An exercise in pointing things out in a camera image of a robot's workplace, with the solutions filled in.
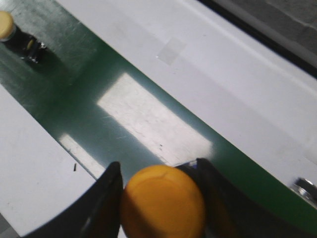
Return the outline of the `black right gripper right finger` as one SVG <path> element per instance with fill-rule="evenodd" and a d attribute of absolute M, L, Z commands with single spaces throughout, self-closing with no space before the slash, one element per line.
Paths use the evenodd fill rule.
<path fill-rule="evenodd" d="M 312 238 L 235 187 L 205 158 L 197 159 L 207 227 L 218 238 Z"/>

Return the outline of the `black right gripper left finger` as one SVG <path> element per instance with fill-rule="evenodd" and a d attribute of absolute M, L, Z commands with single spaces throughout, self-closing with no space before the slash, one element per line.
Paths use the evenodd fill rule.
<path fill-rule="evenodd" d="M 96 182 L 67 209 L 25 235 L 26 238 L 116 238 L 123 179 L 112 162 Z"/>

